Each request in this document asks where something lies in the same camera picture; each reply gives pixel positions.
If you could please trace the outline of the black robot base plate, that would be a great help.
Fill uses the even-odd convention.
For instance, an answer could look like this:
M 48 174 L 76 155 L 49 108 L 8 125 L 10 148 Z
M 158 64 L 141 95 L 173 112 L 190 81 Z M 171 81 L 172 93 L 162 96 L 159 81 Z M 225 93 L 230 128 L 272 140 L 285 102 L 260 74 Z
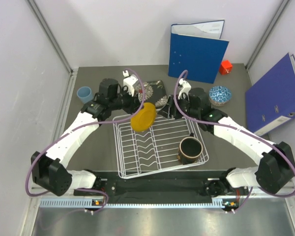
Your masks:
M 224 171 L 180 170 L 156 174 L 143 172 L 144 176 L 121 178 L 117 172 L 95 172 L 96 180 L 92 188 L 102 190 L 111 196 L 125 193 L 162 193 L 191 192 L 201 196 L 217 197 L 220 195 L 239 196 L 248 191 L 233 188 L 226 183 Z

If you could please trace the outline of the white wire dish rack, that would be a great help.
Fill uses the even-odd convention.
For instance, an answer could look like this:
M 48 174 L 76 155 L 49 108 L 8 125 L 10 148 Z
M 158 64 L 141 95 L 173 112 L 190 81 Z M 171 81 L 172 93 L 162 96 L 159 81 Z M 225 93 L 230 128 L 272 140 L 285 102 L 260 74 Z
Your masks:
M 134 131 L 128 120 L 115 123 L 113 127 L 118 176 L 122 179 L 191 168 L 209 160 L 206 148 L 194 163 L 184 165 L 178 160 L 178 147 L 183 138 L 194 134 L 196 139 L 203 142 L 198 125 L 186 118 L 166 119 L 158 116 L 154 124 L 143 132 Z

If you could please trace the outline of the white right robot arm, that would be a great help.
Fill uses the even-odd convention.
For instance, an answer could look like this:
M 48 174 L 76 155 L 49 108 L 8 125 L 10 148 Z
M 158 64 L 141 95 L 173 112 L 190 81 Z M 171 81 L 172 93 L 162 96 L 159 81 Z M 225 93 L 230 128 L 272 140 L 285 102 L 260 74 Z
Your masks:
M 206 132 L 235 146 L 248 157 L 255 167 L 231 168 L 220 181 L 220 190 L 227 195 L 239 187 L 258 187 L 276 196 L 290 180 L 295 179 L 295 162 L 291 147 L 265 140 L 238 125 L 223 111 L 211 106 L 209 95 L 202 88 L 192 88 L 180 79 L 174 94 L 158 112 L 165 118 L 185 117 L 197 122 Z

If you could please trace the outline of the dark brown mug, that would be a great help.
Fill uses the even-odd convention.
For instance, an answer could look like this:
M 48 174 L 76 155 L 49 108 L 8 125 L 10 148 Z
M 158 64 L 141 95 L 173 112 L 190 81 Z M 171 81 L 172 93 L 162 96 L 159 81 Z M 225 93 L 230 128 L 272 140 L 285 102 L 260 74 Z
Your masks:
M 177 158 L 182 165 L 195 163 L 200 159 L 203 149 L 202 142 L 195 137 L 194 133 L 190 133 L 180 141 Z

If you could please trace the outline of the yellow plate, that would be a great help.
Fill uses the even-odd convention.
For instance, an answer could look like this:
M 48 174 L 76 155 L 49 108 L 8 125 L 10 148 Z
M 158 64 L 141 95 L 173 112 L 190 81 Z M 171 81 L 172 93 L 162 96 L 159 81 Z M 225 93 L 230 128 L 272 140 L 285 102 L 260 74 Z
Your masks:
M 144 107 L 130 120 L 131 128 L 136 132 L 148 130 L 155 122 L 156 107 L 152 103 L 144 103 Z

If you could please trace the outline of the brown floral patterned bowl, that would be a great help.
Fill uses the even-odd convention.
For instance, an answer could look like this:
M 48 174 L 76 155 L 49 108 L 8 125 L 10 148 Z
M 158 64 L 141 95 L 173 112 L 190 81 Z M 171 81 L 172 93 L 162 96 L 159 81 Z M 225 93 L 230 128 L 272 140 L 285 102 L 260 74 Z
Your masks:
M 225 104 L 228 103 L 228 101 L 215 101 L 211 98 L 209 100 L 210 100 L 212 106 L 215 106 L 215 107 L 221 107 L 221 106 L 224 106 Z

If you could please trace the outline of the blue patterned bowl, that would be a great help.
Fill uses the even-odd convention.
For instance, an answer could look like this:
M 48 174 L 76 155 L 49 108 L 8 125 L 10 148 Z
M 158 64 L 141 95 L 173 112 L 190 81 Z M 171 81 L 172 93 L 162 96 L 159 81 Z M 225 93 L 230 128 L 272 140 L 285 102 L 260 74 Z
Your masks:
M 215 86 L 209 90 L 209 98 L 214 103 L 227 103 L 232 98 L 231 91 L 224 86 Z

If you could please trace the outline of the light blue cup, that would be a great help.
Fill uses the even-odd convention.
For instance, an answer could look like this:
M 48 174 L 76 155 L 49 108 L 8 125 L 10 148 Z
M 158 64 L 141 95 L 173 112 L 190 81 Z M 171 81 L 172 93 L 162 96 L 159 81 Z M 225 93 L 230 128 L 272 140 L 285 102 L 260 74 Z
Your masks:
M 81 87 L 77 90 L 77 96 L 83 104 L 88 103 L 93 99 L 93 93 L 90 87 Z

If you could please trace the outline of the black square plate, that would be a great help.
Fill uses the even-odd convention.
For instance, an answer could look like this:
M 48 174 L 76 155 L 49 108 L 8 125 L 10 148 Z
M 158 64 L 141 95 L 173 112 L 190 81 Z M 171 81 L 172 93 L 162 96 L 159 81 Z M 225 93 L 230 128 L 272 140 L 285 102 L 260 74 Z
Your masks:
M 165 85 L 163 81 L 144 82 L 145 98 L 144 101 L 152 103 L 156 109 L 164 107 L 168 101 Z

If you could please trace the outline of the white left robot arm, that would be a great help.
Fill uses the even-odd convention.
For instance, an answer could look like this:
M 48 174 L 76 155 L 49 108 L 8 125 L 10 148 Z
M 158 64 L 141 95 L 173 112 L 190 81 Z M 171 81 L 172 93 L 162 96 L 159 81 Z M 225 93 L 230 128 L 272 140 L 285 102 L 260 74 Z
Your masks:
M 101 191 L 102 184 L 92 171 L 69 171 L 67 165 L 91 133 L 103 124 L 115 123 L 107 120 L 112 111 L 124 110 L 133 117 L 143 107 L 144 102 L 135 93 L 136 85 L 144 84 L 141 78 L 131 69 L 124 70 L 123 76 L 122 85 L 115 79 L 103 79 L 98 92 L 83 105 L 69 128 L 43 151 L 32 155 L 25 184 L 29 196 L 33 196 L 28 185 L 30 179 L 56 196 L 68 190 L 81 189 L 91 195 Z

